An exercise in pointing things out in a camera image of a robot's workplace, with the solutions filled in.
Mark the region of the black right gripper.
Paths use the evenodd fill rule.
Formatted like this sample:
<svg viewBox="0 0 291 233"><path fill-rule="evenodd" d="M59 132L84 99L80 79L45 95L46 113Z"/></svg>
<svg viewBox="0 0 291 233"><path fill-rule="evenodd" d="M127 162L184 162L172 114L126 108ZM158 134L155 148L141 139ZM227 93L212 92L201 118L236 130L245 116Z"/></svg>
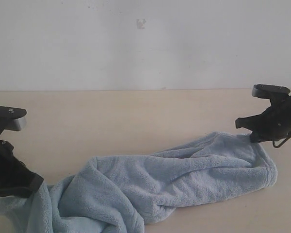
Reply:
<svg viewBox="0 0 291 233"><path fill-rule="evenodd" d="M249 136L251 143L279 141L291 137L291 96L269 107L263 112L263 116L259 114L237 118L235 127L252 131Z"/></svg>

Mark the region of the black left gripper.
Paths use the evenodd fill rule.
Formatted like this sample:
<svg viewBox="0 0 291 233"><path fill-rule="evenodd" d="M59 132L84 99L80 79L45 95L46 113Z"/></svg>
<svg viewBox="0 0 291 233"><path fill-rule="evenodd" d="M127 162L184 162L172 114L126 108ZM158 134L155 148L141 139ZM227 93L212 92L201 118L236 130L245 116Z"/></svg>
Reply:
<svg viewBox="0 0 291 233"><path fill-rule="evenodd" d="M36 193L44 181L14 157L13 149L10 143L0 140L0 197L25 197Z"/></svg>

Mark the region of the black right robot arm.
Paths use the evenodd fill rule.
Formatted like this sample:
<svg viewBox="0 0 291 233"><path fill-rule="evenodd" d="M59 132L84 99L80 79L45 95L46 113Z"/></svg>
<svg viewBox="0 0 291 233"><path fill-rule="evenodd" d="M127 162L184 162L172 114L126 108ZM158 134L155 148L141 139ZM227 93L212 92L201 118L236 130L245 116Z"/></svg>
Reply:
<svg viewBox="0 0 291 233"><path fill-rule="evenodd" d="M256 84L252 96L269 99L270 106L261 114L239 117L235 127L251 131L250 142L261 143L271 141L273 147L279 148L291 138L291 94L284 86Z"/></svg>

